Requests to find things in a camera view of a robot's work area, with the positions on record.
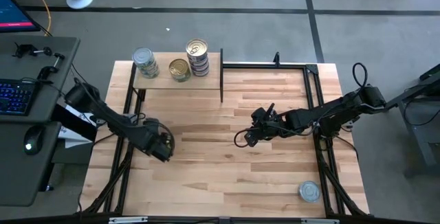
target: computer mouse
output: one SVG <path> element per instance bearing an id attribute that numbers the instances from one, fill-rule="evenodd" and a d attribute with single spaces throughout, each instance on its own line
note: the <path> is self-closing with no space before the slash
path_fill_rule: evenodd
<path id="1" fill-rule="evenodd" d="M 35 125 L 30 127 L 23 141 L 23 148 L 26 155 L 36 155 L 40 152 L 43 146 L 43 133 L 45 127 L 41 125 Z"/>

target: keyboard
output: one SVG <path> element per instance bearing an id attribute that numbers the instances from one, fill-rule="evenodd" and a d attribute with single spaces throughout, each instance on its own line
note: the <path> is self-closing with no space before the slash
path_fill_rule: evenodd
<path id="1" fill-rule="evenodd" d="M 0 79 L 0 115 L 28 115 L 38 82 Z"/>

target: concrete floor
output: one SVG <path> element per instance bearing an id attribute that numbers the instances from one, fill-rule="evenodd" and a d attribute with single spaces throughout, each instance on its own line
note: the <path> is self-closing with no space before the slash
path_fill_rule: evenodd
<path id="1" fill-rule="evenodd" d="M 17 0 L 41 6 L 40 0 Z M 65 5 L 65 0 L 47 0 Z M 440 10 L 440 0 L 313 0 L 321 10 Z M 306 9 L 305 0 L 95 0 L 93 7 L 278 8 Z M 45 25 L 45 12 L 30 12 Z M 440 63 L 440 16 L 316 15 L 324 61 L 335 63 L 343 92 L 356 89 L 351 66 L 368 68 L 368 82 L 390 100 Z M 205 38 L 211 51 L 225 50 L 225 60 L 269 61 L 276 51 L 284 62 L 316 62 L 307 14 L 191 14 L 53 12 L 54 36 L 77 36 L 82 43 L 75 65 L 102 95 L 115 60 L 130 60 L 134 48 L 180 52 L 190 38 Z M 70 80 L 65 89 L 72 86 Z M 378 217 L 440 220 L 440 180 L 406 179 L 402 172 L 418 163 L 397 109 L 363 115 L 353 129 L 368 206 Z M 58 167 L 57 189 L 40 194 L 30 208 L 0 208 L 0 219 L 69 214 L 76 210 L 87 168 Z"/>

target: wooden shelf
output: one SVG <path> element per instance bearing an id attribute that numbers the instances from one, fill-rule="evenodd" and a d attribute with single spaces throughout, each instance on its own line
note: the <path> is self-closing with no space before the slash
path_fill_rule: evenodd
<path id="1" fill-rule="evenodd" d="M 191 73 L 191 77 L 186 82 L 176 82 L 168 70 L 170 63 L 178 58 L 188 62 L 185 52 L 155 52 L 154 57 L 159 65 L 160 73 L 154 79 L 142 76 L 136 70 L 133 87 L 136 89 L 205 89 L 220 90 L 221 63 L 220 53 L 208 53 L 209 73 L 204 77 L 197 77 Z"/>

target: gray desk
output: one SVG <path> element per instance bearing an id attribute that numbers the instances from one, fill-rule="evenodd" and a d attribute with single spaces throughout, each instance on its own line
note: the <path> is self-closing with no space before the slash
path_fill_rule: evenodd
<path id="1" fill-rule="evenodd" d="M 37 49 L 48 46 L 55 53 L 65 56 L 58 63 L 59 71 L 51 74 L 48 80 L 53 86 L 62 89 L 68 75 L 70 65 L 78 49 L 77 38 L 43 37 L 43 36 L 0 36 L 0 78 L 21 79 L 24 77 L 37 78 L 41 68 L 54 64 L 54 56 L 39 54 L 37 57 L 11 57 L 15 53 L 15 43 L 32 44 Z M 63 113 L 64 108 L 56 104 L 59 92 L 50 86 L 43 85 L 35 99 L 27 117 L 0 115 L 0 205 L 29 206 L 36 193 L 49 180 L 53 163 L 58 132 L 63 126 L 69 125 L 84 128 L 88 123 L 80 121 L 70 113 Z M 43 137 L 43 147 L 37 155 L 26 155 L 23 152 L 23 138 L 28 129 L 36 123 L 44 123 L 46 130 Z"/>

